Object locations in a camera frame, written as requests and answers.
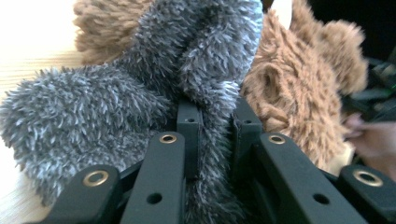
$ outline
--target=finger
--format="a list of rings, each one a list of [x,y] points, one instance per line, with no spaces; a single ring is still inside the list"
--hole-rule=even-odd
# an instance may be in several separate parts
[[[349,138],[356,138],[356,137],[361,136],[362,134],[363,134],[362,131],[353,131],[353,132],[351,132],[351,133],[346,133],[346,134],[344,134],[344,137],[347,138],[347,139],[349,139]]]
[[[355,129],[356,127],[361,126],[363,124],[363,122],[364,121],[361,119],[361,114],[355,113],[355,114],[352,114],[346,118],[345,125],[348,128]]]

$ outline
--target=black bracket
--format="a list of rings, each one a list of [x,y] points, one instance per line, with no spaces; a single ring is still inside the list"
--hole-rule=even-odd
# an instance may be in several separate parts
[[[39,223],[183,223],[186,181],[199,172],[201,111],[180,101],[174,127],[121,174],[104,165],[79,172]],[[396,223],[396,183],[369,167],[320,171],[287,136],[263,133],[244,99],[231,138],[232,180],[252,187],[265,223]]]

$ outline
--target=black plastic part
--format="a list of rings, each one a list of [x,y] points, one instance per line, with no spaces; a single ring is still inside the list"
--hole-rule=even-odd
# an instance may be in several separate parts
[[[366,223],[287,136],[262,134],[252,158],[262,166],[256,166],[258,178],[266,173],[263,185],[273,185],[280,199],[278,204],[267,205],[274,208],[270,212],[276,211],[273,223]],[[270,217],[268,211],[262,213]]]
[[[260,140],[262,122],[244,98],[239,98],[233,114],[233,165],[232,181],[251,177],[250,149]]]
[[[198,177],[199,140],[203,126],[202,113],[197,106],[187,99],[180,99],[177,111],[177,132],[186,139],[185,175],[188,179]]]
[[[370,223],[396,223],[396,183],[389,177],[350,165],[341,170],[336,186]]]
[[[182,223],[184,160],[183,135],[173,132],[154,135],[120,223]]]
[[[134,187],[134,182],[136,181],[137,174],[139,174],[140,167],[143,161],[140,161],[120,173],[120,181],[122,185],[122,191],[128,191]]]
[[[84,178],[95,171],[106,172],[108,174],[106,181],[95,187],[86,186],[83,183]],[[94,165],[75,175],[59,196],[49,215],[38,223],[110,223],[120,197],[118,170],[108,165]]]

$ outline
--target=hand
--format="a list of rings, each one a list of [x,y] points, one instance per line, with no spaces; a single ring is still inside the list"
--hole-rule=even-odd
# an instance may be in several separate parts
[[[346,126],[352,130],[346,138],[364,163],[396,181],[396,122],[366,123],[353,114]]]

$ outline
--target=screw hole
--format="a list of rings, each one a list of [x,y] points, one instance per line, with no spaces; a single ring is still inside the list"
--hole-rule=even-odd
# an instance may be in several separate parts
[[[315,201],[317,201],[317,203],[321,203],[321,204],[329,204],[330,201],[329,199],[324,196],[323,194],[314,194],[314,199]]]
[[[269,140],[270,140],[270,142],[272,142],[274,144],[279,144],[279,145],[282,145],[286,142],[286,140],[283,137],[278,136],[278,135],[271,135],[269,137]]]
[[[163,196],[159,193],[153,193],[148,196],[148,203],[149,204],[156,204],[163,200]]]
[[[381,180],[381,178],[363,170],[356,170],[353,172],[353,176],[355,176],[355,178],[361,183],[371,187],[381,187],[384,185],[384,182]]]
[[[105,183],[108,179],[108,172],[106,171],[93,171],[85,175],[83,184],[87,187],[97,187]]]
[[[166,134],[160,138],[160,142],[165,144],[171,144],[176,142],[177,138],[172,134]]]

